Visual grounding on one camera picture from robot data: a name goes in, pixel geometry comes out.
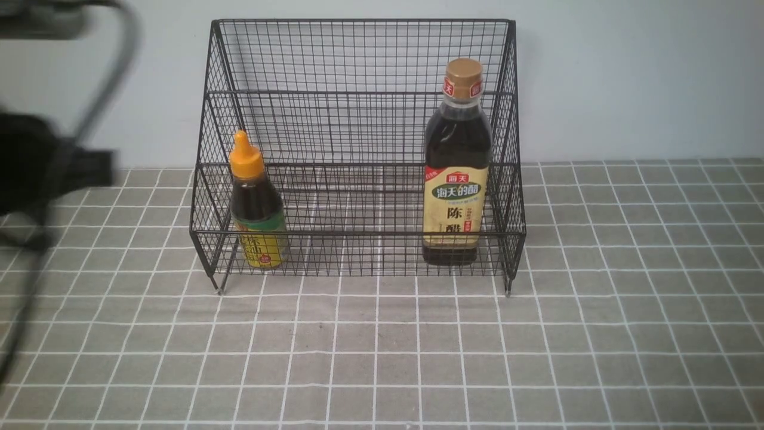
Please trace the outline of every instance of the black cable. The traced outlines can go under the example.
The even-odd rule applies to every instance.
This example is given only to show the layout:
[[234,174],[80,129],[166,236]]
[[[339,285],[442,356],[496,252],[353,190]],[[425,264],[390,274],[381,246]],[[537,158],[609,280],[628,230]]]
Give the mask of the black cable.
[[50,202],[57,196],[57,191],[60,188],[64,175],[72,162],[75,149],[87,138],[96,120],[103,114],[106,105],[115,95],[130,63],[133,61],[135,50],[138,46],[138,20],[135,13],[119,0],[85,0],[80,3],[72,3],[71,5],[72,7],[82,7],[84,5],[104,6],[119,11],[124,26],[121,49],[98,96],[92,101],[82,121],[76,127],[74,136],[68,142],[62,142],[53,154],[53,159],[46,170],[41,193],[41,196],[45,197],[45,203],[34,211],[33,218],[37,223],[37,228],[32,233],[31,238],[25,243],[25,249],[34,252],[35,257],[29,275],[25,279],[24,296],[21,299],[21,309],[16,314],[15,328],[10,334],[10,340],[6,342],[5,356],[3,357],[2,365],[0,365],[0,386],[3,387],[10,376],[18,354],[18,348],[21,346],[21,342],[26,334],[27,325],[34,309],[37,290],[40,287],[45,255],[52,243],[52,233],[46,227],[48,217],[50,216]]

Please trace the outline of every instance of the sauce bottle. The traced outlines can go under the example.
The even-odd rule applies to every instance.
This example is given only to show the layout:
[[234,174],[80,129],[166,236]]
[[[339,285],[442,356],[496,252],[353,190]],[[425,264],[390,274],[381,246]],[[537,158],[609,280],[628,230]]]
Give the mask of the sauce bottle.
[[[249,144],[247,133],[234,135],[234,149],[228,158],[234,175],[231,215],[236,229],[242,232],[285,231],[281,196],[268,179],[260,149]],[[285,236],[241,235],[244,257],[252,267],[272,269],[284,260]]]
[[448,63],[443,101],[425,129],[422,256],[434,265],[468,265],[478,257],[491,135],[480,105],[483,67],[476,60]]

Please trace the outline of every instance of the dark liquid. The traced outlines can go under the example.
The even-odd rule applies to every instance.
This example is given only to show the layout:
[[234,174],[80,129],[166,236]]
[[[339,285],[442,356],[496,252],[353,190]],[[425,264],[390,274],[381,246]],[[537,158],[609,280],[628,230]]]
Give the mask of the dark liquid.
[[282,209],[281,196],[268,176],[249,180],[234,179],[231,214],[235,218],[258,222],[267,220]]
[[[455,108],[443,103],[425,130],[425,164],[431,168],[486,168],[490,163],[490,125],[479,106]],[[422,256],[434,265],[467,265],[478,257],[471,248],[422,245]]]

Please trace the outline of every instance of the metal wire shelf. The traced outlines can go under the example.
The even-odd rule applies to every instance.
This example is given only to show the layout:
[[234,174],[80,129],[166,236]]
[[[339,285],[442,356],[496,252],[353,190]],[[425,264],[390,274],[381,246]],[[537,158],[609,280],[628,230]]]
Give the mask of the metal wire shelf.
[[[477,260],[449,267],[421,256],[422,137],[455,57],[484,65],[494,144]],[[260,271],[229,210],[244,129],[285,205],[290,252],[268,273],[500,275],[509,294],[526,235],[516,88],[513,21],[213,21],[190,221],[213,286]]]

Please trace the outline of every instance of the green label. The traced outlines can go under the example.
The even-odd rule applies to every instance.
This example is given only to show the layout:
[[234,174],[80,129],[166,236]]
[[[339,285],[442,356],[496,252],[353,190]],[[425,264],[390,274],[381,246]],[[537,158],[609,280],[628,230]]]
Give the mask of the green label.
[[443,184],[432,190],[432,196],[439,200],[466,199],[480,193],[480,184],[468,182],[466,184]]
[[235,218],[234,221],[241,231],[279,231],[285,230],[284,213],[280,211],[263,221],[249,221]]

